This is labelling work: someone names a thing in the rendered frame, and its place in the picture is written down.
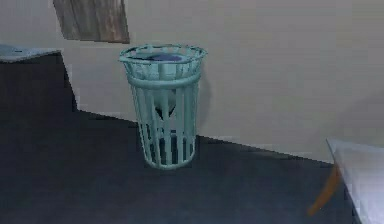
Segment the dark cabinet with grey top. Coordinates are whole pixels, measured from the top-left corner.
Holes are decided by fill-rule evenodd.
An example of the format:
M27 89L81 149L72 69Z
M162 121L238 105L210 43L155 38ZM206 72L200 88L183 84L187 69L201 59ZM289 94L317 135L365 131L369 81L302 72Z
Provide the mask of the dark cabinet with grey top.
M77 112L62 52L0 44L0 111L22 115Z

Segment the blue garbage can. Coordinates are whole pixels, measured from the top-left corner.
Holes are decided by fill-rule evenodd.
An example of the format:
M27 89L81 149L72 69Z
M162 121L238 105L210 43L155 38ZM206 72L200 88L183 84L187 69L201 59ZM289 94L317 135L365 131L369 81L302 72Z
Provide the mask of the blue garbage can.
M149 61L160 61L160 62L177 62L181 61L182 57L175 54L154 54L147 57Z

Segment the white table with orange leg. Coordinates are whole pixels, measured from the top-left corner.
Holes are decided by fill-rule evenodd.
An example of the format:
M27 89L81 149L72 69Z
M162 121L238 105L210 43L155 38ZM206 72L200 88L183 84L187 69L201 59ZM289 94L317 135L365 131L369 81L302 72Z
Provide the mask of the white table with orange leg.
M324 186L306 213L321 210L343 182L359 224L384 224L384 147L326 139L333 165Z

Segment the brown wooden framed picture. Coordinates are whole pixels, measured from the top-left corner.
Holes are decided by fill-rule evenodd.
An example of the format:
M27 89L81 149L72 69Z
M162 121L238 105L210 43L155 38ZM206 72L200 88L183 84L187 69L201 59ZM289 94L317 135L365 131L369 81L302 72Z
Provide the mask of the brown wooden framed picture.
M52 0L66 40L130 42L124 0Z

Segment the green slatted garbage container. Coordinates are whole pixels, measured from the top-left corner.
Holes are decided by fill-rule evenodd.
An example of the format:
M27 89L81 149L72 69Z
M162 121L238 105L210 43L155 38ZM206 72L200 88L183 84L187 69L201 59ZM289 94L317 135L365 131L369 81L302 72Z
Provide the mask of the green slatted garbage container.
M147 60L162 53L182 60ZM177 169L194 158L198 86L206 55L206 50L184 44L146 44L119 54L132 91L144 159L153 168Z

